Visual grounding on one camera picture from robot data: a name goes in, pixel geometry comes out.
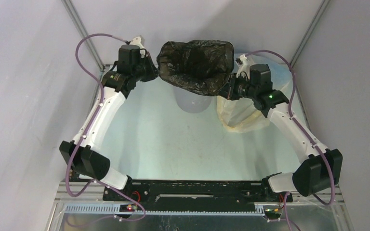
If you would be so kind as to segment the black plastic trash bag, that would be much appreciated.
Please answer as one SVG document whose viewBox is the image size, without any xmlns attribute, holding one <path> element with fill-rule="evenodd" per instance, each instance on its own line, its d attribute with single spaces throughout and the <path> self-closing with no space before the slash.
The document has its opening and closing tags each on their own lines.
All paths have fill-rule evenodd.
<svg viewBox="0 0 370 231">
<path fill-rule="evenodd" d="M 194 94 L 218 96 L 234 70 L 233 58 L 228 41 L 168 41 L 157 56 L 159 77 Z"/>
</svg>

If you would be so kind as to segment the grey plastic trash bin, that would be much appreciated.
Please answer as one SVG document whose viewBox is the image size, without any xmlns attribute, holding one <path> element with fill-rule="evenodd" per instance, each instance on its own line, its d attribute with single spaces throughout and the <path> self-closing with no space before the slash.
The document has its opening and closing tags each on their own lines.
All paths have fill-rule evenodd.
<svg viewBox="0 0 370 231">
<path fill-rule="evenodd" d="M 201 113 L 211 104 L 212 97 L 202 96 L 179 87 L 173 87 L 177 105 L 187 113 Z"/>
</svg>

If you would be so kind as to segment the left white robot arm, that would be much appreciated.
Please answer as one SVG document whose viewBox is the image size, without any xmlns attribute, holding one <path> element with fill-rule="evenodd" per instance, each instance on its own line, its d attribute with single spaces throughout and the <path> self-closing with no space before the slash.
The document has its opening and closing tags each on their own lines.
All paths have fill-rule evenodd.
<svg viewBox="0 0 370 231">
<path fill-rule="evenodd" d="M 133 187 L 127 184 L 130 177 L 114 169 L 100 149 L 116 112 L 137 82 L 152 81 L 158 72 L 143 45 L 122 45 L 118 55 L 118 60 L 101 79 L 95 105 L 82 128 L 72 141 L 63 141 L 59 150 L 73 171 L 115 188 L 114 194 L 125 201 L 133 194 Z"/>
</svg>

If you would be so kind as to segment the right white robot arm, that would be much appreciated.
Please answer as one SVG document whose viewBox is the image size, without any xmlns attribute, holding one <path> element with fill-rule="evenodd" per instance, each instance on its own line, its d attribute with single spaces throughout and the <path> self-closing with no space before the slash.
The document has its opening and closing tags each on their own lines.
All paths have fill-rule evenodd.
<svg viewBox="0 0 370 231">
<path fill-rule="evenodd" d="M 290 142 L 300 166 L 291 173 L 278 173 L 265 179 L 261 195 L 274 201 L 281 192 L 298 192 L 302 196 L 315 195 L 330 189 L 335 195 L 343 155 L 319 141 L 297 118 L 290 100 L 273 87 L 271 71 L 266 64 L 240 64 L 222 89 L 228 100 L 250 99 L 254 107 Z"/>
</svg>

